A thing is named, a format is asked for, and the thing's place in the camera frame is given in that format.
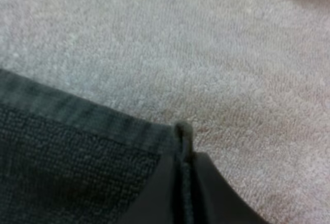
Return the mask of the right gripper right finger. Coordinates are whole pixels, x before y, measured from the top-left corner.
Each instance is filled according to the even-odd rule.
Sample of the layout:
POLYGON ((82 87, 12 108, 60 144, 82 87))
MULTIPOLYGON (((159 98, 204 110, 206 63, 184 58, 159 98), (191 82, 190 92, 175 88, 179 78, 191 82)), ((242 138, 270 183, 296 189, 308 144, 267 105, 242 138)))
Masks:
POLYGON ((195 223, 267 223, 227 183, 206 153, 192 160, 195 223))

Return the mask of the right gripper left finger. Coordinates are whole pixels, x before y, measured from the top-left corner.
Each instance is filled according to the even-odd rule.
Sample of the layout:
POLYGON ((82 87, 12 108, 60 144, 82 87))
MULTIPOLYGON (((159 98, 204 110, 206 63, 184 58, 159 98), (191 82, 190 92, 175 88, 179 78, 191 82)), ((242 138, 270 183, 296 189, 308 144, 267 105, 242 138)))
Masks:
POLYGON ((174 156, 162 156, 145 188, 118 223, 183 223, 179 183, 174 156))

